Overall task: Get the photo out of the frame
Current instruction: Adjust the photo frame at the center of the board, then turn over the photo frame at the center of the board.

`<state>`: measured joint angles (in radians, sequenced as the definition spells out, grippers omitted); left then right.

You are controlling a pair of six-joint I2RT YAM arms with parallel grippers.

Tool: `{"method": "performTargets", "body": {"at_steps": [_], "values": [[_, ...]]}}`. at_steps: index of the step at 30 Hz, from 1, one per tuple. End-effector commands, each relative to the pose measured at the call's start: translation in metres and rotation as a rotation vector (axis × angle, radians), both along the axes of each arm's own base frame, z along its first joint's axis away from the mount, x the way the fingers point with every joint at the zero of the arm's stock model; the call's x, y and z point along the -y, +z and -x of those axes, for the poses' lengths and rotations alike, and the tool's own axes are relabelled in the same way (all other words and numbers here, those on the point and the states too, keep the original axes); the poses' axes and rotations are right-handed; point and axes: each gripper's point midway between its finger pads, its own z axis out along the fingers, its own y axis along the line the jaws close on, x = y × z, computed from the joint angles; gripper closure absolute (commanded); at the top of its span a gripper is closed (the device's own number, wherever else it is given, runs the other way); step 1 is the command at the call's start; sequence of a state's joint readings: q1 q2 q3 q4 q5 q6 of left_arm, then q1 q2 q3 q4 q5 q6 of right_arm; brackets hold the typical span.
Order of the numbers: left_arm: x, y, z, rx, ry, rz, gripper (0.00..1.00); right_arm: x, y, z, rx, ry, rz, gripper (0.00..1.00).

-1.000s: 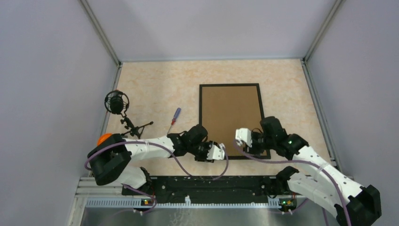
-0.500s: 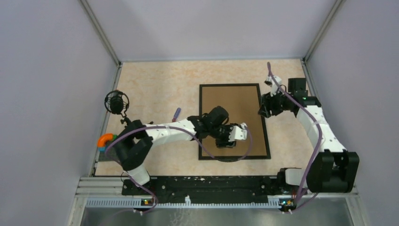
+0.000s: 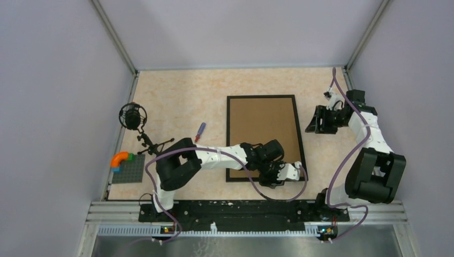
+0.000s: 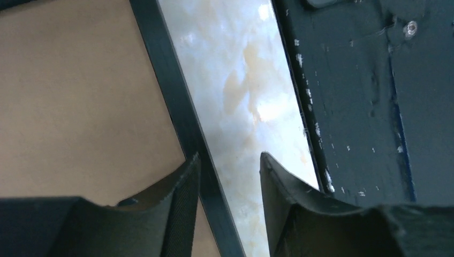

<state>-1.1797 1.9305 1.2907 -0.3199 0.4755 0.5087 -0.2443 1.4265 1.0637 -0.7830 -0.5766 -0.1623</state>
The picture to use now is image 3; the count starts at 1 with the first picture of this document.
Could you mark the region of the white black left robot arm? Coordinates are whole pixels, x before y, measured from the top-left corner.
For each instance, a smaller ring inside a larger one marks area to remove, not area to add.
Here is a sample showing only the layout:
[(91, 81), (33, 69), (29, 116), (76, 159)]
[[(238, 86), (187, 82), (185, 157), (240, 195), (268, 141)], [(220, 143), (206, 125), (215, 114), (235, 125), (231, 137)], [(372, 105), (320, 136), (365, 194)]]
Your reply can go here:
[(158, 221), (168, 220), (176, 190), (185, 186), (200, 170), (258, 171), (260, 185), (270, 188), (281, 186), (286, 180), (299, 179), (300, 165), (286, 163), (283, 157), (283, 147), (277, 140), (216, 148), (183, 138), (157, 156), (159, 185), (153, 196), (155, 203), (151, 214)]

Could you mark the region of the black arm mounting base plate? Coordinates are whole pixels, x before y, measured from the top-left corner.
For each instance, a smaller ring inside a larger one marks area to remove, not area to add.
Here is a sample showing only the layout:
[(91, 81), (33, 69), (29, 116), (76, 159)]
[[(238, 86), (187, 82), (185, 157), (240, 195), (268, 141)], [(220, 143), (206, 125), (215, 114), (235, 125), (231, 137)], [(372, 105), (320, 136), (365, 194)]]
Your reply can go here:
[(303, 231), (307, 222), (348, 222), (346, 210), (330, 209), (315, 200), (178, 200), (170, 216), (152, 203), (140, 206), (141, 223), (178, 221), (184, 231), (205, 231), (214, 223), (220, 232)]

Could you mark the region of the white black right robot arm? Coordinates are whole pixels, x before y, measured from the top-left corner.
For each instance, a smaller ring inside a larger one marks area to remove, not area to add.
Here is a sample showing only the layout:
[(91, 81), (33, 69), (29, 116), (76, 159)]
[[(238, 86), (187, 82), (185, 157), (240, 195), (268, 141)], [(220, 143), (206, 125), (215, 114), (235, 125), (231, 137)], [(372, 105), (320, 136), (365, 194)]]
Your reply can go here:
[(315, 204), (314, 214), (327, 221), (335, 215), (336, 208), (363, 207), (367, 203), (392, 203), (406, 167), (406, 158), (396, 154), (387, 144), (378, 125), (375, 107), (365, 102), (365, 92), (349, 90), (337, 94), (324, 93), (328, 105), (318, 105), (307, 133), (336, 134), (341, 127), (348, 127), (357, 145), (353, 152), (356, 159), (341, 186), (323, 190), (326, 198)]

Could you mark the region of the blue red handled screwdriver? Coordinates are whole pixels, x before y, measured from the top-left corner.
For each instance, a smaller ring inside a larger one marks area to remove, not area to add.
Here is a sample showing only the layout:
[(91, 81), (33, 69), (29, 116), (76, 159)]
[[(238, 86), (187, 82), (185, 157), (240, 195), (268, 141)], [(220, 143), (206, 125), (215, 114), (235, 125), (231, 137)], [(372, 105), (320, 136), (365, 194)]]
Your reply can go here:
[(201, 139), (201, 136), (203, 135), (205, 128), (206, 128), (206, 123), (202, 122), (196, 133), (194, 142), (196, 142), (196, 143), (199, 142), (199, 140)]

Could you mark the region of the black wooden picture frame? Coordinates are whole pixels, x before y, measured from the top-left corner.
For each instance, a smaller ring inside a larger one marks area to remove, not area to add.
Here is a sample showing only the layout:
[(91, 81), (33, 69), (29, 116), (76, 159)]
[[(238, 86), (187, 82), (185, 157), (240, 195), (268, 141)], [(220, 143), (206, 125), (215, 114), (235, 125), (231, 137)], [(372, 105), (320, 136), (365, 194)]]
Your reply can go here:
[(283, 161), (300, 161), (307, 170), (295, 95), (243, 95), (226, 97), (226, 145), (252, 145), (276, 139)]

